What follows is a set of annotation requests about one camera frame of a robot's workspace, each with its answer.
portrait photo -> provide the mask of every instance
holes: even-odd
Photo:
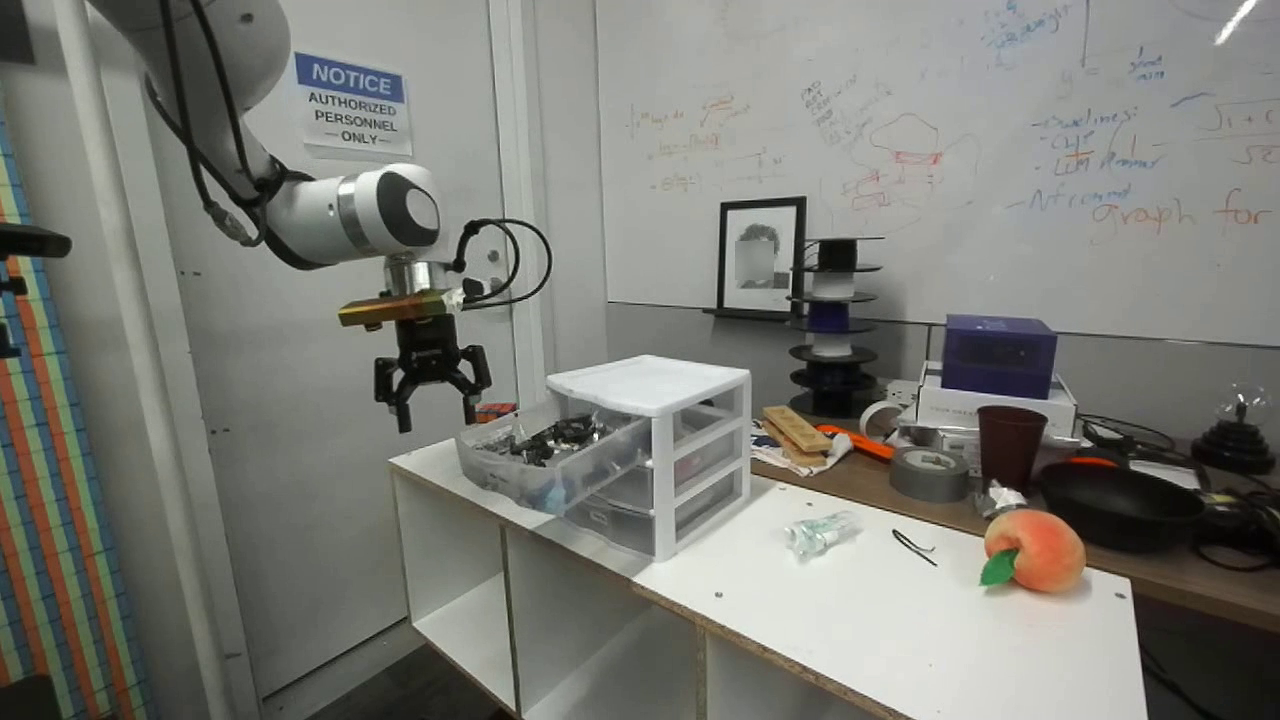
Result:
[[[721,204],[716,313],[791,314],[798,292],[805,197]]]

notice sign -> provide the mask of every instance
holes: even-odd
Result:
[[[295,51],[295,85],[308,142],[410,156],[403,75]]]

robotic arm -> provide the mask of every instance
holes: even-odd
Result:
[[[292,42],[279,0],[87,3],[144,57],[152,102],[187,147],[205,211],[225,235],[245,247],[267,242],[292,266],[385,254],[386,289],[377,299],[346,302],[338,323],[395,323],[398,356],[377,360],[371,397],[395,412],[398,431],[410,429],[409,397],[415,384],[453,384],[465,397],[465,414],[470,420],[493,377],[480,342],[454,349],[453,314],[459,309],[493,309],[493,296],[503,292],[510,275],[495,292],[484,292],[470,279],[465,289],[447,289],[443,270],[465,270],[465,242],[484,222],[520,220],[470,220],[447,260],[428,169],[386,164],[321,180],[282,169],[239,122],[239,114],[256,107],[288,69]],[[225,187],[248,222],[210,198],[205,177]]]

blue box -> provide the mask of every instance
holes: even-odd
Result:
[[[1050,360],[1057,335],[1030,314],[948,314],[942,387],[1043,401]]]

colorful striped fabric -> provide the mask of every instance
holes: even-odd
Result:
[[[3,128],[0,220],[24,220]],[[63,715],[148,715],[105,489],[52,319],[45,260],[8,260],[3,270],[24,275],[27,296],[0,302],[8,340],[21,349],[16,360],[0,360],[0,689],[52,677]]]

